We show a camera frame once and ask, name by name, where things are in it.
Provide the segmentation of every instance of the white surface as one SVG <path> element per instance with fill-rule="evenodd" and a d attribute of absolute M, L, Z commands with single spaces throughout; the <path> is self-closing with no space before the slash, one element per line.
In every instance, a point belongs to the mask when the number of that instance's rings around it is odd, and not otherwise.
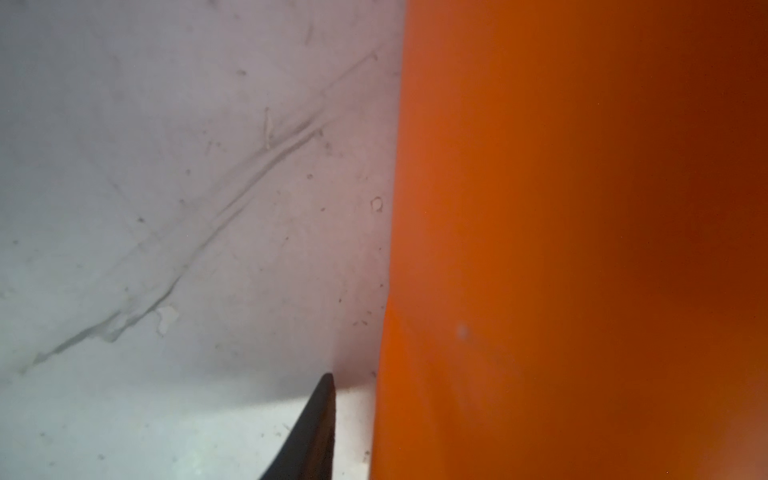
<path fill-rule="evenodd" d="M 0 3 L 0 478 L 257 478 L 325 371 L 366 477 L 402 14 Z"/>

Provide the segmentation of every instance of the orange surface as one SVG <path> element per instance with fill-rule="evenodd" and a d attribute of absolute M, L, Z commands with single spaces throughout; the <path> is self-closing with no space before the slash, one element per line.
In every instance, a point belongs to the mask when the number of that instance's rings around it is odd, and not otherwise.
<path fill-rule="evenodd" d="M 768 477 L 768 4 L 411 0 L 372 478 Z"/>

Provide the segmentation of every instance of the stain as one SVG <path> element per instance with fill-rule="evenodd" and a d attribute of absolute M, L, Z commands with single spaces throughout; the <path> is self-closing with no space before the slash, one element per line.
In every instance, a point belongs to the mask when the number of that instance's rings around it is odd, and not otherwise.
<path fill-rule="evenodd" d="M 376 197 L 371 200 L 371 211 L 381 213 L 384 210 L 384 200 L 381 197 Z"/>
<path fill-rule="evenodd" d="M 466 341 L 469 338 L 469 327 L 463 324 L 459 325 L 456 328 L 456 336 L 458 339 Z"/>
<path fill-rule="evenodd" d="M 315 33 L 315 22 L 310 21 L 310 25 L 306 29 L 306 35 L 304 35 L 304 46 L 308 47 L 310 46 L 310 42 L 312 41 L 312 36 Z"/>

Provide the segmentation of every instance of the scratch mark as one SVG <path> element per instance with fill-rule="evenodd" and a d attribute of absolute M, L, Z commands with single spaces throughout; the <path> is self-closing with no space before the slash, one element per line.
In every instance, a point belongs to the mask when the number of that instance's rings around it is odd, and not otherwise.
<path fill-rule="evenodd" d="M 249 180 L 248 183 L 245 184 L 243 188 L 240 189 L 239 192 L 237 192 L 237 195 L 234 196 L 232 201 L 230 201 L 226 207 L 222 208 L 218 215 L 221 215 L 225 210 L 227 210 L 229 207 L 232 207 L 237 201 L 243 197 L 243 195 L 247 194 L 248 191 L 253 188 L 256 183 L 258 183 L 259 180 L 264 178 L 264 175 L 268 174 L 270 170 L 275 168 L 275 166 L 280 163 L 281 161 L 288 158 L 289 155 L 291 155 L 293 152 L 299 150 L 301 147 L 306 145 L 310 140 L 312 140 L 315 135 L 317 135 L 322 127 L 316 128 L 315 130 L 312 130 L 308 134 L 301 137 L 298 141 L 296 141 L 293 145 L 286 148 L 285 150 L 281 151 L 275 158 L 273 158 L 268 164 L 264 165 L 261 170 L 257 171 Z"/>
<path fill-rule="evenodd" d="M 304 132 L 307 128 L 310 127 L 312 122 L 315 121 L 315 119 L 322 113 L 322 110 L 315 111 L 312 113 L 305 121 L 301 122 L 297 126 L 295 126 L 294 129 L 291 131 L 282 134 L 280 136 L 274 137 L 272 141 L 270 142 L 270 146 L 272 149 L 279 147 L 283 143 L 287 142 L 292 137 L 297 136 L 298 134 L 301 134 Z M 217 194 L 221 189 L 228 184 L 232 182 L 234 178 L 238 178 L 239 175 L 243 172 L 243 170 L 246 170 L 253 162 L 259 160 L 262 156 L 269 153 L 269 151 L 265 147 L 261 147 L 259 150 L 255 151 L 252 155 L 249 157 L 243 159 L 240 163 L 235 165 L 234 167 L 230 168 L 228 172 L 225 173 L 221 177 L 221 179 L 214 184 L 214 186 L 209 190 L 207 196 L 212 197 L 213 195 Z"/>
<path fill-rule="evenodd" d="M 349 77 L 355 70 L 360 68 L 366 61 L 373 60 L 373 58 L 376 56 L 376 50 L 378 50 L 379 47 L 374 48 L 373 50 L 369 51 L 365 56 L 360 58 L 358 61 L 355 62 L 354 65 L 347 68 L 341 75 L 336 77 L 335 80 L 331 81 L 328 85 L 326 85 L 321 91 L 320 94 L 325 94 L 328 90 L 330 90 L 334 85 L 338 84 L 341 80 Z"/>
<path fill-rule="evenodd" d="M 187 266 L 183 269 L 181 273 L 179 273 L 173 282 L 171 282 L 170 286 L 165 290 L 165 292 L 158 298 L 157 300 L 152 303 L 144 312 L 139 313 L 138 315 L 132 316 L 130 319 L 125 321 L 125 324 L 121 326 L 120 328 L 114 329 L 110 332 L 99 332 L 98 335 L 107 343 L 115 343 L 120 338 L 120 335 L 125 332 L 125 330 L 131 328 L 132 326 L 136 325 L 146 317 L 150 312 L 154 311 L 156 308 L 159 307 L 161 303 L 163 303 L 166 298 L 168 298 L 173 292 L 174 288 L 176 288 L 176 284 L 179 283 L 179 280 L 181 277 L 187 272 Z"/>
<path fill-rule="evenodd" d="M 64 342 L 59 343 L 53 350 L 51 350 L 48 353 L 38 353 L 38 355 L 35 357 L 35 360 L 32 362 L 31 366 L 39 365 L 43 363 L 45 360 L 51 358 L 53 355 L 58 355 L 59 353 L 63 353 L 69 350 L 70 348 L 72 348 L 73 346 L 78 345 L 83 340 L 92 338 L 93 336 L 100 334 L 103 329 L 107 328 L 109 324 L 114 321 L 114 319 L 120 316 L 120 313 L 121 313 L 120 310 L 118 310 L 115 313 L 112 313 L 109 317 L 107 317 L 106 320 L 99 322 L 96 325 L 89 326 L 87 329 L 84 329 L 79 333 L 76 333 L 75 335 L 66 339 Z"/>

